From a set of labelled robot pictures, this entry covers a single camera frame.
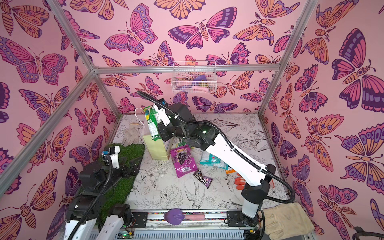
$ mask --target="white glove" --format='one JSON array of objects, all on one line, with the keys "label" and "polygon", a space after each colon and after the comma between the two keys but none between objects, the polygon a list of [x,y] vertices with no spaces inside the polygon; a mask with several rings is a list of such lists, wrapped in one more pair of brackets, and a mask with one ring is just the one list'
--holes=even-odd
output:
[{"label": "white glove", "polygon": [[139,143],[139,124],[131,123],[124,132],[124,138],[122,139],[122,145],[124,147],[131,145],[132,143]]},{"label": "white glove", "polygon": [[265,233],[272,240],[307,234],[314,226],[297,202],[264,209]]}]

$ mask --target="green grass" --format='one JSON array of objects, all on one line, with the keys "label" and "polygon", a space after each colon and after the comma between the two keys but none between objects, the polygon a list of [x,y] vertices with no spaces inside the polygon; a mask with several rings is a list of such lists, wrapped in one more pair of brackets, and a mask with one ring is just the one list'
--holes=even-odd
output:
[{"label": "green grass", "polygon": [[[129,166],[129,161],[137,158],[142,157],[144,155],[145,145],[144,144],[132,144],[127,147],[123,147],[122,145],[118,144],[120,146],[120,153],[119,153],[119,159],[122,157],[126,157],[126,165]],[[101,219],[103,222],[107,218],[109,209],[117,204],[123,204],[125,203],[127,196],[129,192],[132,189],[133,182],[135,181],[135,177],[132,176],[129,179],[121,179],[118,184],[111,190],[109,190],[105,196],[107,198],[107,201],[104,203],[103,207],[101,208]]]}]

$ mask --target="purple candy bag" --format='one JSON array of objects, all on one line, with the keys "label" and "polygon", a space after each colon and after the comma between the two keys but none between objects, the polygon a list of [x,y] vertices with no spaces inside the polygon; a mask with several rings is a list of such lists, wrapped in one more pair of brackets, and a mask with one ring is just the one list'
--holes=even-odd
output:
[{"label": "purple candy bag", "polygon": [[180,146],[170,151],[177,177],[182,177],[189,172],[197,171],[195,159],[190,153],[191,148]]}]

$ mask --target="floral tablecloth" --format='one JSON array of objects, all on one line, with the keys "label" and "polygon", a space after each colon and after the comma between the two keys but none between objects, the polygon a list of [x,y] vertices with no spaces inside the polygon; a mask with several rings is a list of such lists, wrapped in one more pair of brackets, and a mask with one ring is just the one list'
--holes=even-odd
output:
[{"label": "floral tablecloth", "polygon": [[[199,121],[208,120],[219,126],[229,139],[255,160],[275,165],[257,114],[195,114]],[[139,122],[134,115],[125,115],[117,130],[114,143],[121,143],[124,130],[130,123]],[[240,209],[241,191],[234,184],[236,173],[226,174],[217,167],[200,165],[202,151],[192,149],[198,168],[204,176],[213,178],[207,189],[192,173],[177,178],[172,161],[153,160],[146,150],[133,188],[126,203],[132,209]],[[287,199],[283,185],[271,183],[271,197]],[[265,200],[263,207],[274,207],[277,202]]]}]

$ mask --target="wire basket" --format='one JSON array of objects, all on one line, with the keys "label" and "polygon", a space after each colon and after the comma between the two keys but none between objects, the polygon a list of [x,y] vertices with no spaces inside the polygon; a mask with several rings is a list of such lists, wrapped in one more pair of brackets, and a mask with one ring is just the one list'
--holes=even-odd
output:
[{"label": "wire basket", "polygon": [[172,92],[215,93],[217,87],[216,61],[193,61],[195,63],[193,66],[186,66],[187,62],[190,63],[189,61],[174,61],[170,82]]}]

